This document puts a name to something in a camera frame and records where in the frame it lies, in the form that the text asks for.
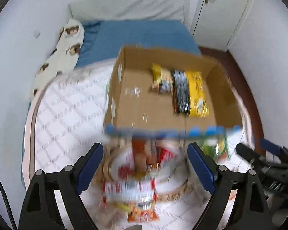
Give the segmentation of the red triangular snack pack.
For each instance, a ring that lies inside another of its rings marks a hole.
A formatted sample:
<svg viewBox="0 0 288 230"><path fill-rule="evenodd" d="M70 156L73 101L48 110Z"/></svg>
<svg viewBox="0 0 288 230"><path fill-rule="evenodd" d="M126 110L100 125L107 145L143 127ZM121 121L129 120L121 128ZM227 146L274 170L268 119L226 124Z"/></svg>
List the red triangular snack pack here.
<svg viewBox="0 0 288 230"><path fill-rule="evenodd" d="M156 150L158 163L164 163L178 157L178 154L170 147L156 145Z"/></svg>

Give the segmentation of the white door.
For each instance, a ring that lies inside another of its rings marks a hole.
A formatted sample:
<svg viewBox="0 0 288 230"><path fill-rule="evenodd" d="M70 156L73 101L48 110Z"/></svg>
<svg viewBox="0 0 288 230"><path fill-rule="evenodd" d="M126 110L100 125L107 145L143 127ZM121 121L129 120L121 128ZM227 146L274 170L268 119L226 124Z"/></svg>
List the white door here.
<svg viewBox="0 0 288 230"><path fill-rule="evenodd" d="M199 0L193 37L199 46L226 51L248 0Z"/></svg>

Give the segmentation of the grey white pillow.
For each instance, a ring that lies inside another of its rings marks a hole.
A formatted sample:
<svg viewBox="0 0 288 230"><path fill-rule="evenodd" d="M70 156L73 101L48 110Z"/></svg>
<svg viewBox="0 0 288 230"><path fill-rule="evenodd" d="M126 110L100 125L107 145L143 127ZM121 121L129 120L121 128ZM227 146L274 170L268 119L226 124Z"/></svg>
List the grey white pillow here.
<svg viewBox="0 0 288 230"><path fill-rule="evenodd" d="M188 18L190 0L79 0L69 4L72 18L81 22L174 20Z"/></svg>

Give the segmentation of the green candy bag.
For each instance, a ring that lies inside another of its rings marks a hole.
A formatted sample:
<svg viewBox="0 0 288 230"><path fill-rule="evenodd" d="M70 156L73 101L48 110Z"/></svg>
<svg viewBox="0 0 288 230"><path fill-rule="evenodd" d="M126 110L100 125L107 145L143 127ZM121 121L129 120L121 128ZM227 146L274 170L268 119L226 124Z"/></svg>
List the green candy bag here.
<svg viewBox="0 0 288 230"><path fill-rule="evenodd" d="M203 142L202 151L214 161L228 159L230 157L227 138L209 138Z"/></svg>

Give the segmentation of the black cookie pack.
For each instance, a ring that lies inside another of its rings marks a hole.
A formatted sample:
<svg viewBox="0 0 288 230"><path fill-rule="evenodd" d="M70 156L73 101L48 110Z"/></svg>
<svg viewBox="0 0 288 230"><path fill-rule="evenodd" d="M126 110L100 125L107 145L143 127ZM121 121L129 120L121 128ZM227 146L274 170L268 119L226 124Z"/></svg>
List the black cookie pack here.
<svg viewBox="0 0 288 230"><path fill-rule="evenodd" d="M172 77L174 113L189 116L190 95L186 73L181 70L173 70Z"/></svg>

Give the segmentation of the bear print long pillow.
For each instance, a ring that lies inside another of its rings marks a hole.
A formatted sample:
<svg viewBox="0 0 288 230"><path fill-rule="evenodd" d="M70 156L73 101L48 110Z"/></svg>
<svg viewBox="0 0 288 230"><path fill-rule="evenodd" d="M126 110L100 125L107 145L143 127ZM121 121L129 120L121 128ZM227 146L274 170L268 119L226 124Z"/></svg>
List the bear print long pillow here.
<svg viewBox="0 0 288 230"><path fill-rule="evenodd" d="M85 30L83 25L70 19L61 29L58 43L50 57L37 71L29 93L30 101L58 74L72 71L79 58Z"/></svg>

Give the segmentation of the blue bed sheet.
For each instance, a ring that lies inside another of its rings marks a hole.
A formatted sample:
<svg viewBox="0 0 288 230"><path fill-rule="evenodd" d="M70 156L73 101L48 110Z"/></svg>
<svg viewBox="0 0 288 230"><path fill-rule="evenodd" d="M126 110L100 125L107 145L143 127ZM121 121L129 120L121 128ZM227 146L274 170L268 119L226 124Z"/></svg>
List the blue bed sheet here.
<svg viewBox="0 0 288 230"><path fill-rule="evenodd" d="M75 69L110 58L116 61L124 45L201 53L187 28L178 21L93 21L83 27L85 35Z"/></svg>

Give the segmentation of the red white snack pack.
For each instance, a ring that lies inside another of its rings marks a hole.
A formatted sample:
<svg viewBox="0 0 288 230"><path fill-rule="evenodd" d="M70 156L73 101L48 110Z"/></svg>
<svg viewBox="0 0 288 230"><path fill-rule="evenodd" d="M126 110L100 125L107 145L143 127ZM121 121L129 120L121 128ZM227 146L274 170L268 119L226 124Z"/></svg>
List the red white snack pack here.
<svg viewBox="0 0 288 230"><path fill-rule="evenodd" d="M102 182L102 202L110 204L121 202L137 204L156 202L156 188L154 180L125 180L119 182Z"/></svg>

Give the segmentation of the yellow snack pack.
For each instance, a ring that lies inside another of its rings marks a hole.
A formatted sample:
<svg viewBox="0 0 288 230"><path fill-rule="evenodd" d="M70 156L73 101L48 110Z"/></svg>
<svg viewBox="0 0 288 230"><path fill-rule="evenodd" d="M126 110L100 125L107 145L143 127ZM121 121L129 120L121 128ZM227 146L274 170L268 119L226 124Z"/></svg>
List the yellow snack pack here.
<svg viewBox="0 0 288 230"><path fill-rule="evenodd" d="M209 116L210 109L206 102L206 96L204 92L204 85L201 72L188 71L185 73L189 87L189 101L191 117L207 117Z"/></svg>

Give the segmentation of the orange panda snack bag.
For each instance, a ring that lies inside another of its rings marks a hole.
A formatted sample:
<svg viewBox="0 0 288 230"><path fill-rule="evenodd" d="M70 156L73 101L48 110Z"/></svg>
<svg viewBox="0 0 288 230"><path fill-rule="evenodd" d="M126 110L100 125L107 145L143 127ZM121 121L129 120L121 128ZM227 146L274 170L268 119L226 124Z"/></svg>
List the orange panda snack bag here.
<svg viewBox="0 0 288 230"><path fill-rule="evenodd" d="M131 206L131 212L128 214L128 222L158 221L159 217L154 210L155 205L156 204L154 202L133 204Z"/></svg>

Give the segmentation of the yellow panda snack bag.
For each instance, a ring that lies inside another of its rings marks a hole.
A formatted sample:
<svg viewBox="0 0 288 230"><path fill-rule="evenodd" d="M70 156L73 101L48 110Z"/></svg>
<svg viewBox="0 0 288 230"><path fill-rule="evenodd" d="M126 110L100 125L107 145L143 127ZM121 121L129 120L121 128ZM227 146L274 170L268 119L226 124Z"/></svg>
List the yellow panda snack bag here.
<svg viewBox="0 0 288 230"><path fill-rule="evenodd" d="M153 63L151 68L153 75L152 90L160 94L171 94L173 92L171 71L156 63Z"/></svg>

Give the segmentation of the brown red snack bag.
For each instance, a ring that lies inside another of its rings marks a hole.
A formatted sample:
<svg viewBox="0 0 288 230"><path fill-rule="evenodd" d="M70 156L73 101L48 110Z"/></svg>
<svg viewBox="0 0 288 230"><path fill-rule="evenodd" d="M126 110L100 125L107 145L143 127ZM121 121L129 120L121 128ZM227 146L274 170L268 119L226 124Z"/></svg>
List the brown red snack bag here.
<svg viewBox="0 0 288 230"><path fill-rule="evenodd" d="M149 172L159 168L156 145L152 140L132 138L132 154L137 173Z"/></svg>

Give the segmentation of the cardboard milk box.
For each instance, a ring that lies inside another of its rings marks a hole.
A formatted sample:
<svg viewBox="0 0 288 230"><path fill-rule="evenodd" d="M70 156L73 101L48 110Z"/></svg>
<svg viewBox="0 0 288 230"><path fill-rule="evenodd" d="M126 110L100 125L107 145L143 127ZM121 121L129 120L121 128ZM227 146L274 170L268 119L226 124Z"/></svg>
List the cardboard milk box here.
<svg viewBox="0 0 288 230"><path fill-rule="evenodd" d="M108 95L110 136L197 138L243 127L225 69L206 56L123 46Z"/></svg>

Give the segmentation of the white diamond pattern quilt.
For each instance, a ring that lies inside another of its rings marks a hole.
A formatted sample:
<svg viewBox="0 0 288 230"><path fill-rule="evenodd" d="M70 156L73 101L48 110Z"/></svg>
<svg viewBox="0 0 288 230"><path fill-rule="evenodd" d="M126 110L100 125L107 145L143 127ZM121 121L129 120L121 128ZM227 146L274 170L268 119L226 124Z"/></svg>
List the white diamond pattern quilt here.
<svg viewBox="0 0 288 230"><path fill-rule="evenodd" d="M74 164L91 146L110 142L103 129L108 89L115 59L80 67L55 78L37 92L29 106L24 129L22 176L28 187L34 172L60 171ZM204 209L203 189L193 177L178 198L159 202L157 221L121 220L113 229L191 229Z"/></svg>

